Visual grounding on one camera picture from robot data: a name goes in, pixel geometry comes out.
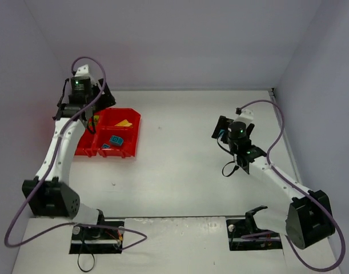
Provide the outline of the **yellow long lego plate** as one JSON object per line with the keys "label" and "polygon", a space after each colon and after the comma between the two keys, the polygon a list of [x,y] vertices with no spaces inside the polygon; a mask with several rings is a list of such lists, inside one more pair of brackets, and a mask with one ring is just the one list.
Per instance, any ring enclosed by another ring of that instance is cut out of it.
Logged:
{"label": "yellow long lego plate", "polygon": [[122,120],[115,125],[115,127],[130,127],[130,128],[132,126],[133,126],[133,124],[131,122],[129,122],[127,119]]}

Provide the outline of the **teal lego brick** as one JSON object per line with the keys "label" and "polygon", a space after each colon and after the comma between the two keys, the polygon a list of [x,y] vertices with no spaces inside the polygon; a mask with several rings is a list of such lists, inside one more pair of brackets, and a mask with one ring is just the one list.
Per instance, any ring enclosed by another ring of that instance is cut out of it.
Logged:
{"label": "teal lego brick", "polygon": [[116,135],[112,135],[110,140],[109,140],[110,144],[112,146],[118,146],[118,147],[121,147],[124,140],[123,138],[121,138],[120,136],[116,136]]}

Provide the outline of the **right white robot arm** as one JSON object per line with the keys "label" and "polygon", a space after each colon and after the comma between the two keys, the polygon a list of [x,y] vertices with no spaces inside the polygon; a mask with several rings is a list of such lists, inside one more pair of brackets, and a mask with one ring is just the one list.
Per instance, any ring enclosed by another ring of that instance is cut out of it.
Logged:
{"label": "right white robot arm", "polygon": [[260,205],[245,214],[245,223],[251,234],[273,231],[286,235],[293,245],[305,249],[335,233],[335,225],[327,194],[312,191],[281,172],[273,170],[267,154],[252,144],[250,134],[254,124],[243,116],[233,120],[220,116],[212,138],[218,145],[226,144],[226,153],[233,157],[233,170],[242,169],[247,175],[281,196],[281,206],[271,209]]}

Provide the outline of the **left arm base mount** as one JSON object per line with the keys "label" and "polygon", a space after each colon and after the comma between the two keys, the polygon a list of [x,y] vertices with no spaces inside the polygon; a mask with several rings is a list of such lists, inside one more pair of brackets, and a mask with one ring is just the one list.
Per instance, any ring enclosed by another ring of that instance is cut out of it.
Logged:
{"label": "left arm base mount", "polygon": [[101,220],[100,225],[108,228],[86,228],[74,226],[71,234],[69,254],[121,254],[123,247],[123,219]]}

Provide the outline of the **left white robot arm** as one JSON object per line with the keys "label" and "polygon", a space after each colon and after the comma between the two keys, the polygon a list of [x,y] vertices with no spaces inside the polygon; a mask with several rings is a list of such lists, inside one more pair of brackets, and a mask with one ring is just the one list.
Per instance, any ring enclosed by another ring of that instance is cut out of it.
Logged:
{"label": "left white robot arm", "polygon": [[53,117],[54,135],[40,169],[32,180],[25,180],[22,192],[37,217],[60,217],[74,223],[98,225],[103,212],[84,205],[69,186],[70,168],[78,143],[94,114],[115,105],[108,88],[101,94],[103,80],[90,74],[75,74],[68,80],[68,102],[59,101]]}

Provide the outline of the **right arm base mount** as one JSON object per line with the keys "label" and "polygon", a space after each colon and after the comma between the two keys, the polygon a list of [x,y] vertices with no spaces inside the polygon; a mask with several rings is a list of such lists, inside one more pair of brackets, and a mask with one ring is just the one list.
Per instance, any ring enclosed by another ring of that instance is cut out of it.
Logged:
{"label": "right arm base mount", "polygon": [[283,248],[278,233],[259,229],[251,222],[249,216],[226,218],[230,251],[269,251]]}

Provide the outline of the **green long lego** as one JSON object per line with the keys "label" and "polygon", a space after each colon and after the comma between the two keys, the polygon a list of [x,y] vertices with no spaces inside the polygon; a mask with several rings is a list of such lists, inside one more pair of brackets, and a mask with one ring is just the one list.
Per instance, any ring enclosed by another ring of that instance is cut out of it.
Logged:
{"label": "green long lego", "polygon": [[94,115],[94,116],[93,116],[93,122],[94,122],[94,124],[95,124],[95,125],[97,125],[97,124],[98,124],[98,122],[99,122],[99,118],[100,118],[100,116],[99,116],[99,115]]}

